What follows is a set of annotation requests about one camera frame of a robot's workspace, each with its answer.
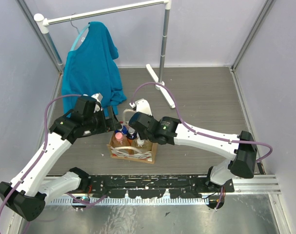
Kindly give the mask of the white bottle grey cap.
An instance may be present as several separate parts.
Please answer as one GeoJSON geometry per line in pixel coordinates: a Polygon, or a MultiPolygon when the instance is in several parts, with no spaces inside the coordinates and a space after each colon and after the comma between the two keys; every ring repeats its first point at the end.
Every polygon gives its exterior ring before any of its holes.
{"type": "Polygon", "coordinates": [[[138,146],[143,146],[145,144],[145,140],[141,139],[139,134],[137,134],[137,145],[138,146]]]}

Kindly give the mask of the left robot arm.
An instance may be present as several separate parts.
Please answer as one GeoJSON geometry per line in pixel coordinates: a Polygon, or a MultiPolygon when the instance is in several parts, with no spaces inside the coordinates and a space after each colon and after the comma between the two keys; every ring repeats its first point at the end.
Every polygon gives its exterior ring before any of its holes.
{"type": "Polygon", "coordinates": [[[121,128],[113,108],[105,117],[100,93],[92,96],[77,95],[73,109],[57,118],[50,128],[45,128],[43,145],[22,171],[10,182],[0,183],[0,197],[8,207],[26,221],[35,220],[46,204],[66,192],[84,193],[89,189],[89,175],[74,167],[55,181],[42,182],[78,138],[115,131],[121,128]]]}

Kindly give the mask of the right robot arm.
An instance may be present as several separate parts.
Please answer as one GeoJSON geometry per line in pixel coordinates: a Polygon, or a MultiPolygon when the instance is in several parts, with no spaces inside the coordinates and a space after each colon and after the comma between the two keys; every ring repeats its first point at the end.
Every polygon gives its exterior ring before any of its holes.
{"type": "Polygon", "coordinates": [[[137,131],[140,139],[147,139],[159,145],[171,144],[199,148],[223,156],[225,160],[209,168],[205,187],[217,192],[227,181],[234,177],[251,179],[254,177],[257,148],[247,131],[240,135],[227,135],[227,141],[221,141],[223,134],[203,130],[173,117],[160,120],[153,116],[136,112],[129,120],[129,126],[137,131]]]}

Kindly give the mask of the white metal clothes rack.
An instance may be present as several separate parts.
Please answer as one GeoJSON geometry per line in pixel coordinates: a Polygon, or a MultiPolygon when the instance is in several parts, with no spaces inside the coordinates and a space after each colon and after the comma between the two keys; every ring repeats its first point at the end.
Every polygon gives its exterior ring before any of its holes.
{"type": "Polygon", "coordinates": [[[163,21],[163,30],[162,30],[162,42],[161,42],[161,50],[160,50],[160,62],[159,62],[159,74],[157,75],[153,70],[150,64],[146,64],[146,69],[149,75],[151,76],[152,80],[156,83],[155,88],[159,90],[165,100],[167,101],[169,107],[174,109],[175,103],[173,98],[170,96],[169,91],[165,89],[165,83],[163,81],[163,72],[164,72],[164,65],[165,65],[165,54],[166,54],[166,44],[168,38],[168,26],[169,26],[169,16],[170,10],[172,6],[172,2],[170,0],[149,0],[144,2],[132,3],[128,5],[116,6],[86,13],[80,14],[73,14],[70,16],[59,17],[55,19],[47,19],[42,14],[36,13],[33,16],[34,21],[36,22],[40,32],[44,35],[48,35],[49,29],[48,26],[53,24],[59,24],[63,22],[73,21],[73,20],[80,20],[100,15],[107,15],[116,12],[122,12],[137,8],[143,8],[153,5],[164,5],[164,21],[163,21]]]}

